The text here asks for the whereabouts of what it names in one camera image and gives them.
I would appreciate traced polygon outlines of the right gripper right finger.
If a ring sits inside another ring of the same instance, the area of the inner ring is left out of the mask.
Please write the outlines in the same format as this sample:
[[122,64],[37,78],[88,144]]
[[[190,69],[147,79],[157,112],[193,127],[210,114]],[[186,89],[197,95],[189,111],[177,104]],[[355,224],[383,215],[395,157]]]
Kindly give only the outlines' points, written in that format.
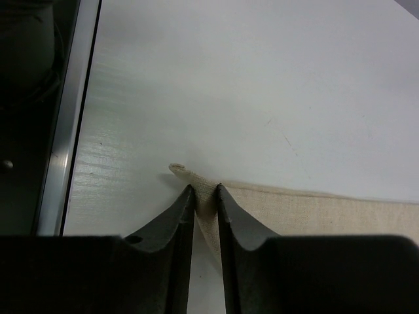
[[216,188],[227,313],[417,313],[418,246],[398,235],[283,236]]

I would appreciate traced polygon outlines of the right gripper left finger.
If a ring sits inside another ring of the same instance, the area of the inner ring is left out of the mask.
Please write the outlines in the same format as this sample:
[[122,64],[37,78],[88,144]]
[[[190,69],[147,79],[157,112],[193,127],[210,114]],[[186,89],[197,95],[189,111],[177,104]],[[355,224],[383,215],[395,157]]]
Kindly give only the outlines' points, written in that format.
[[192,187],[136,232],[1,238],[2,313],[185,313]]

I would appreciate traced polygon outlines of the beige cloth napkin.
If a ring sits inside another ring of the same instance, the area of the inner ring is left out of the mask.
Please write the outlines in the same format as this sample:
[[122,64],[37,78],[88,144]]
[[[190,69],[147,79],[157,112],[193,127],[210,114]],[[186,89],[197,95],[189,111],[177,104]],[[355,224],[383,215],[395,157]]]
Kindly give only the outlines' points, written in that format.
[[[181,164],[170,171],[194,188],[196,218],[216,261],[221,261],[215,190],[207,179]],[[418,241],[418,204],[361,200],[235,181],[223,186],[236,203],[272,231],[293,235],[390,234]]]

